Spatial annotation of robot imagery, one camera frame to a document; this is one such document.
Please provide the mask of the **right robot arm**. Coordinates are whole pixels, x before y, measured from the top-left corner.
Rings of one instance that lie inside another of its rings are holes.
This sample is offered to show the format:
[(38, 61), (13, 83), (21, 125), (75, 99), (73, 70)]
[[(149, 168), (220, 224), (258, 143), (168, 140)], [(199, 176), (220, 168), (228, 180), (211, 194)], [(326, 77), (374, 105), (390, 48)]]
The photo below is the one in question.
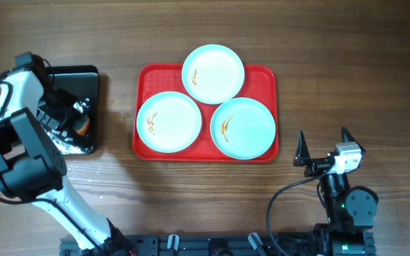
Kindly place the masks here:
[(306, 178), (317, 178), (328, 223), (317, 224), (310, 234), (310, 255), (376, 255), (373, 219), (379, 198), (364, 186), (351, 187), (347, 175), (360, 167), (366, 150), (342, 128), (342, 142), (326, 157), (312, 158), (305, 136), (298, 136), (294, 166), (304, 166)]

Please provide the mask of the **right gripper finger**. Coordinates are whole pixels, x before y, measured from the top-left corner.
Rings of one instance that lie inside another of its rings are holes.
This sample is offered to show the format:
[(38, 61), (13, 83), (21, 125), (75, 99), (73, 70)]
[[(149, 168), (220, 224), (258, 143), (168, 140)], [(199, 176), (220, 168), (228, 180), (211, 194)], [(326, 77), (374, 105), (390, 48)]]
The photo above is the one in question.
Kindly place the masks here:
[(343, 142), (354, 142), (356, 145), (359, 146), (362, 154), (366, 153), (366, 149), (350, 134), (346, 126), (342, 127), (341, 133)]
[(309, 166), (311, 165), (311, 158), (303, 131), (299, 131), (298, 147), (294, 156), (293, 166)]

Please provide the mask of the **green and orange sponge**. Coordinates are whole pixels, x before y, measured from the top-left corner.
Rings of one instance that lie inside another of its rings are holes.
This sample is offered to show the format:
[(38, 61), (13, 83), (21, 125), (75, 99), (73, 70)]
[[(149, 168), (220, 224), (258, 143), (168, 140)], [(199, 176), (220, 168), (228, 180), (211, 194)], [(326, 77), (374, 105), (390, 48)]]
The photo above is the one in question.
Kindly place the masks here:
[(76, 119), (73, 123), (74, 131), (80, 136), (84, 136), (87, 133), (89, 126), (90, 118), (87, 115)]

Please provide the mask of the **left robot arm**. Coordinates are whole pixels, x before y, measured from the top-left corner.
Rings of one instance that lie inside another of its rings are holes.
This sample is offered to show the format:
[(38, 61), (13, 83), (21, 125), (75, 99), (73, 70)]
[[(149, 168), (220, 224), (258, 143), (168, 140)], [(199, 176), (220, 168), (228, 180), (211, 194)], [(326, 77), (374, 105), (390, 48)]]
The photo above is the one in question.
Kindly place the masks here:
[(15, 62), (0, 74), (0, 202), (50, 214), (75, 238), (79, 255), (135, 255), (136, 247), (67, 177), (66, 154), (95, 150), (98, 69), (53, 67), (30, 52)]

